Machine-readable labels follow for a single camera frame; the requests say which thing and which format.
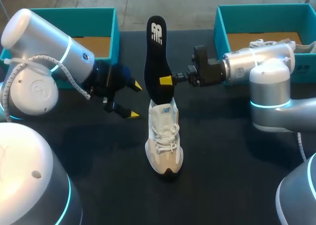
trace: yellow tape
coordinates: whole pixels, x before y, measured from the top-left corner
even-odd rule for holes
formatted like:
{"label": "yellow tape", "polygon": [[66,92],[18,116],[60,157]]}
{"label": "yellow tape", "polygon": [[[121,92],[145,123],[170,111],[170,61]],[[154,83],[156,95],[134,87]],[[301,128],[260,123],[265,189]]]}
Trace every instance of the yellow tape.
{"label": "yellow tape", "polygon": [[130,113],[130,117],[129,118],[135,118],[135,117],[138,117],[139,116],[139,114],[137,114],[137,113],[135,113],[134,111],[132,111],[131,113]]}
{"label": "yellow tape", "polygon": [[135,86],[140,89],[140,90],[143,90],[142,87],[138,84],[138,82],[135,80]]}
{"label": "yellow tape", "polygon": [[159,78],[160,85],[172,85],[171,76]]}

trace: gray floor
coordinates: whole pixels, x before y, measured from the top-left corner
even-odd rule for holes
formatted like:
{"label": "gray floor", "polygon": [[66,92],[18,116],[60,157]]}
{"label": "gray floor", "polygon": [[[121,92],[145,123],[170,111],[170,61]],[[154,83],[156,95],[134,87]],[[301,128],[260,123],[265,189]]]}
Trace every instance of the gray floor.
{"label": "gray floor", "polygon": [[[246,3],[299,3],[305,0],[2,0],[9,16],[21,8],[116,7],[121,30],[145,30],[152,15],[161,15],[169,29],[213,28],[216,6]],[[316,7],[316,0],[311,0]],[[6,18],[0,10],[0,30]]]}

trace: new balance logo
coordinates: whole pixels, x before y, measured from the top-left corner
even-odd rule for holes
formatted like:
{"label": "new balance logo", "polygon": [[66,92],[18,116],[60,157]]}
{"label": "new balance logo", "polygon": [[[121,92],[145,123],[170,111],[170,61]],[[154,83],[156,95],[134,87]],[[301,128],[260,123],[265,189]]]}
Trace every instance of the new balance logo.
{"label": "new balance logo", "polygon": [[162,30],[161,25],[156,25],[156,23],[152,23],[152,40],[156,41],[158,44],[162,45]]}
{"label": "new balance logo", "polygon": [[169,111],[170,111],[170,107],[167,107],[167,108],[163,108],[161,113],[165,114],[165,113],[169,113]]}

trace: black shoe insole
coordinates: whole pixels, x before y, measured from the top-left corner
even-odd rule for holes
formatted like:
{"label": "black shoe insole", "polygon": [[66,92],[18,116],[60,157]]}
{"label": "black shoe insole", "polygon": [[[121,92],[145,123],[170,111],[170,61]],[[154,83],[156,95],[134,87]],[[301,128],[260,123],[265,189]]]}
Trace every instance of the black shoe insole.
{"label": "black shoe insole", "polygon": [[166,22],[161,16],[152,16],[147,22],[147,55],[144,77],[148,94],[157,105],[170,103],[174,94],[166,47]]}

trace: teal box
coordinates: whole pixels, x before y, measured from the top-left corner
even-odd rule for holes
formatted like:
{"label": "teal box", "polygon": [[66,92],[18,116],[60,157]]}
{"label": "teal box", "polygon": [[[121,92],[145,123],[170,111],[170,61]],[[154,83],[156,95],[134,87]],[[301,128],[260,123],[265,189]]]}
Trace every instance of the teal box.
{"label": "teal box", "polygon": [[[109,64],[119,59],[119,25],[115,8],[48,8],[31,9],[70,37],[111,37],[108,57],[99,57]],[[10,52],[3,49],[0,65],[7,71],[4,59]],[[57,80],[59,88],[72,88],[69,83]]]}
{"label": "teal box", "polygon": [[[311,5],[250,4],[217,7],[214,41],[219,59],[231,52],[227,34],[297,32],[302,44],[316,41],[316,13]],[[295,54],[294,83],[316,83],[316,54]]]}

